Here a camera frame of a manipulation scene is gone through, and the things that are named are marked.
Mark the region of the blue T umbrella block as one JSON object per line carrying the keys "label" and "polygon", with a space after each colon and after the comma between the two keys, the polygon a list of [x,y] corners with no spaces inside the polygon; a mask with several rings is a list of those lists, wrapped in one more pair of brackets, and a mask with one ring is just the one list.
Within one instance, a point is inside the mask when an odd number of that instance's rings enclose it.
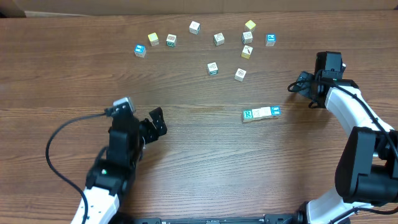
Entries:
{"label": "blue T umbrella block", "polygon": [[271,115],[280,116],[281,115],[280,106],[271,106]]}

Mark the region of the plain white wooden block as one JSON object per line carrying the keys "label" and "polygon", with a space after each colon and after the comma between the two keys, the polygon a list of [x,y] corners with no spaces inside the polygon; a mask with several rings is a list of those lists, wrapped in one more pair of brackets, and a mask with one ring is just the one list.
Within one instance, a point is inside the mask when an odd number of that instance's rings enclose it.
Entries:
{"label": "plain white wooden block", "polygon": [[271,118],[272,112],[270,107],[262,107],[261,108],[261,118]]}

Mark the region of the green R letter block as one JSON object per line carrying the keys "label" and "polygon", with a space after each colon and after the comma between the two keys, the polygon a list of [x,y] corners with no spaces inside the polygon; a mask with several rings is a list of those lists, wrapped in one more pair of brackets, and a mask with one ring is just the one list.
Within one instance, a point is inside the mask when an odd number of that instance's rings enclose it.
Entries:
{"label": "green R letter block", "polygon": [[252,115],[252,110],[244,110],[243,111],[243,122],[250,122],[254,119],[253,115]]}

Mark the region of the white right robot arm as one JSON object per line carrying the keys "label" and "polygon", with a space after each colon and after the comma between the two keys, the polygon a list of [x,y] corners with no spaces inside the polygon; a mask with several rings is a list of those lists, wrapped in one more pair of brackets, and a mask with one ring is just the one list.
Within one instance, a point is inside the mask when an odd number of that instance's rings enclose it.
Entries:
{"label": "white right robot arm", "polygon": [[353,80],[343,78],[345,68],[341,53],[319,52],[315,71],[302,72],[287,87],[310,99],[310,109],[331,112],[348,136],[334,187],[303,203],[292,223],[349,223],[358,212],[397,213],[380,209],[397,203],[397,130],[377,116]]}

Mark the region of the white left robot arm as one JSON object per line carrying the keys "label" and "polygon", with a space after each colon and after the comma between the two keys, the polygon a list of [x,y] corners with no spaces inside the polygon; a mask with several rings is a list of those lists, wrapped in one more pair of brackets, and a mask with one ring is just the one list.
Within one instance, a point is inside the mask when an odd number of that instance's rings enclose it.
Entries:
{"label": "white left robot arm", "polygon": [[160,107],[140,121],[127,108],[117,108],[111,116],[109,145],[100,151],[86,176],[80,202],[72,223],[134,223],[119,211],[136,178],[136,168],[146,144],[167,133]]}

